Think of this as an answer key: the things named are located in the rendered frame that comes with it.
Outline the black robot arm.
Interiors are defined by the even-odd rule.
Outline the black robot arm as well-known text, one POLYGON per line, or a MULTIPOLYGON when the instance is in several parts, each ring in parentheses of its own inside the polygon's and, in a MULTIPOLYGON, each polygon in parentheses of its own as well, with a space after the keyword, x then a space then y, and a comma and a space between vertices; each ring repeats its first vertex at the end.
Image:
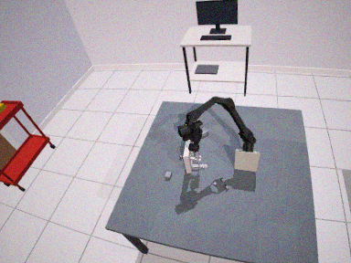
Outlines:
POLYGON ((202 121, 196 121, 201 114, 213 106, 215 103, 220 104, 225 110, 227 110, 237 124, 239 128, 239 136, 244 141, 243 144, 243 152, 253 152, 254 143, 256 143, 256 139, 253 136, 253 133, 247 128, 242 118, 239 116, 238 112, 235 109, 235 103, 231 98, 223 98, 214 96, 202 106, 197 108, 196 110, 190 111, 186 115, 186 122, 182 126, 178 126, 178 133, 180 137, 183 137, 184 142, 188 140, 193 141, 190 132, 193 134, 198 134, 200 132, 200 125, 203 125, 202 121))

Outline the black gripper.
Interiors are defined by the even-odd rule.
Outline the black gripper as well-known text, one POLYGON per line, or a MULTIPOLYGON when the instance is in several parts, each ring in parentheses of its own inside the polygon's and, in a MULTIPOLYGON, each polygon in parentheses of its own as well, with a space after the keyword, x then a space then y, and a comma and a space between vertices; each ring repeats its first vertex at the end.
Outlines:
POLYGON ((190 132, 190 135, 192 136, 192 139, 193 139, 193 143, 189 144, 189 147, 188 147, 189 151, 195 152, 195 153, 198 152, 198 150, 199 150, 199 145, 198 144, 199 144, 199 142, 201 140, 202 132, 203 132, 202 129, 200 129, 200 132, 198 134, 193 134, 193 133, 190 132))

